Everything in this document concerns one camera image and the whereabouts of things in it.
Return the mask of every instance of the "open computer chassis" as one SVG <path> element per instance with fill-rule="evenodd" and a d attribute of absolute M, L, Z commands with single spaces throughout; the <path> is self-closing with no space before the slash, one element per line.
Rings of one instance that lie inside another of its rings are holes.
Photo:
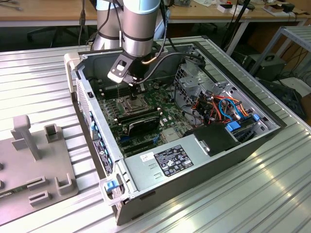
<path fill-rule="evenodd" d="M 150 83 L 140 86 L 143 98 L 133 102 L 127 86 L 116 89 L 107 78 L 120 49 L 65 55 L 71 98 L 101 179 L 100 190 L 118 225 L 244 161 L 286 126 L 199 43 L 176 46 L 203 56 L 225 81 L 218 83 L 203 67 L 187 61 L 181 64 L 180 57 L 172 56 L 159 66 Z M 165 52 L 172 50 L 167 46 Z M 159 73 L 166 76 L 159 78 Z M 219 95 L 239 100 L 236 106 L 230 102 L 225 106 L 226 110 L 229 105 L 228 114 L 237 118 L 233 121 L 238 126 L 229 125 L 228 118 L 216 123 L 216 114 L 198 126 L 199 118 L 184 113 L 199 116 L 206 111 L 193 107 L 207 93 L 208 101 Z M 241 103 L 246 113 L 240 117 L 234 109 Z M 139 118 L 141 112 L 148 118 Z"/>

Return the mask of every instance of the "blue latch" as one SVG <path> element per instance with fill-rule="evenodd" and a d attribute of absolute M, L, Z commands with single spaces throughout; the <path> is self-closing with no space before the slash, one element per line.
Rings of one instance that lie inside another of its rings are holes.
<path fill-rule="evenodd" d="M 260 117 L 257 114 L 253 114 L 253 118 L 255 121 L 259 121 Z"/>
<path fill-rule="evenodd" d="M 112 180 L 112 181 L 108 181 L 107 183 L 105 183 L 105 189 L 107 190 L 107 192 L 117 187 L 119 187 L 118 181 Z"/>
<path fill-rule="evenodd" d="M 229 130 L 230 132 L 234 131 L 240 127 L 241 127 L 241 125 L 239 125 L 239 123 L 237 123 L 236 121 L 232 121 L 232 122 L 228 123 L 226 126 L 227 130 Z"/>
<path fill-rule="evenodd" d="M 95 121 L 92 121 L 91 122 L 91 130 L 94 130 L 95 129 Z"/>

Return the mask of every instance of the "warning label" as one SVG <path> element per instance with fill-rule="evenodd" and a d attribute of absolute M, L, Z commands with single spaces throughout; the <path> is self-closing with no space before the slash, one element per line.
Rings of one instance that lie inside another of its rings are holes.
<path fill-rule="evenodd" d="M 181 145 L 162 151 L 154 156 L 167 177 L 193 166 L 192 161 Z"/>

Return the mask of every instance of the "aluminum table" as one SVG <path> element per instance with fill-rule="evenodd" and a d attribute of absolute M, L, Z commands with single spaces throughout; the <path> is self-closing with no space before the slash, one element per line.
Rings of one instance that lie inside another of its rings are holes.
<path fill-rule="evenodd" d="M 12 117 L 28 114 L 31 130 L 48 122 L 63 127 L 79 194 L 8 223 L 0 232 L 310 232 L 311 128 L 213 42 L 198 41 L 288 125 L 247 160 L 116 226 L 74 112 L 63 55 L 88 47 L 0 54 L 0 138 L 10 137 Z M 221 81 L 212 64 L 206 70 Z"/>

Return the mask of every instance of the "green circuit board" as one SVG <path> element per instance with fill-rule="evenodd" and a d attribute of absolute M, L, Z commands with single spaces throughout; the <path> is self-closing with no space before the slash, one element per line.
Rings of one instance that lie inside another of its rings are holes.
<path fill-rule="evenodd" d="M 118 99 L 105 100 L 97 97 L 100 108 L 107 120 L 110 130 L 113 133 L 116 142 L 119 145 L 125 157 L 149 150 L 168 142 L 165 134 L 171 132 L 171 138 L 182 137 L 182 135 L 193 128 L 194 122 L 191 124 L 182 115 L 182 111 L 170 101 L 172 94 L 171 87 L 156 86 L 154 83 L 146 84 L 146 91 L 137 95 L 139 104 L 132 105 L 133 111 L 129 112 L 125 105 L 128 96 Z M 134 137 L 126 137 L 127 124 L 118 124 L 115 119 L 117 117 L 130 116 L 135 113 L 142 113 L 146 110 L 161 108 L 160 125 L 157 129 Z"/>

